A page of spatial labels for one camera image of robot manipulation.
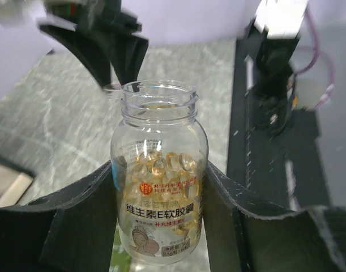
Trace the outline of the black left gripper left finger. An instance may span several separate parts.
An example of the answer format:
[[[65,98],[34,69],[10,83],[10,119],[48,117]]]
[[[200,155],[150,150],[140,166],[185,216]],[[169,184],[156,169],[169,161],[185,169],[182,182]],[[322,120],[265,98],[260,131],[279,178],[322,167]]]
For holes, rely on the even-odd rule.
[[[108,271],[116,221],[105,163],[27,205],[0,208],[0,271]]]

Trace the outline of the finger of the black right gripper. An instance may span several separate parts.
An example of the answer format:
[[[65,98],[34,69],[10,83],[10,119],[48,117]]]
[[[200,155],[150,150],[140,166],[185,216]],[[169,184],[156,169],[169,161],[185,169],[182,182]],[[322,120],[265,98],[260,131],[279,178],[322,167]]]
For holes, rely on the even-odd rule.
[[[110,61],[92,40],[79,32],[50,24],[40,25],[39,29],[67,48],[85,66],[101,88],[111,83]]]
[[[110,47],[110,60],[120,84],[137,80],[149,41],[139,36],[116,34]]]

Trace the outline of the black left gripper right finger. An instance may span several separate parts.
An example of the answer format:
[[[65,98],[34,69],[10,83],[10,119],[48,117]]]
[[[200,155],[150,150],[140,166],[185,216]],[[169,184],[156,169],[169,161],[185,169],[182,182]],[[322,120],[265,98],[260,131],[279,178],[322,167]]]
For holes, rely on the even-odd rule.
[[[288,210],[213,164],[203,185],[211,271],[346,271],[346,207]]]

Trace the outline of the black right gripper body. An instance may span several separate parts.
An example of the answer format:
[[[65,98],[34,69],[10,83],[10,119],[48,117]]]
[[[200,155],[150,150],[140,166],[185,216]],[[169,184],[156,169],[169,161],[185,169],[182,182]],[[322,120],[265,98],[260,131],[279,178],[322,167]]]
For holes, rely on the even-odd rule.
[[[135,14],[124,11],[121,1],[45,1],[49,36],[89,35],[93,30],[132,34],[142,30]]]

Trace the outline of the clear glass pill bottle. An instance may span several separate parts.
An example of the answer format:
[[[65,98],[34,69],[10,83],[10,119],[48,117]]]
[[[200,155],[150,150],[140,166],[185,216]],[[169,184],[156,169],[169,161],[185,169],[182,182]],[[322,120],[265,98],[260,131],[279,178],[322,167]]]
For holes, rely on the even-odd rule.
[[[121,88],[110,163],[121,243],[140,262],[173,264],[199,242],[208,140],[197,101],[194,86],[175,80]]]

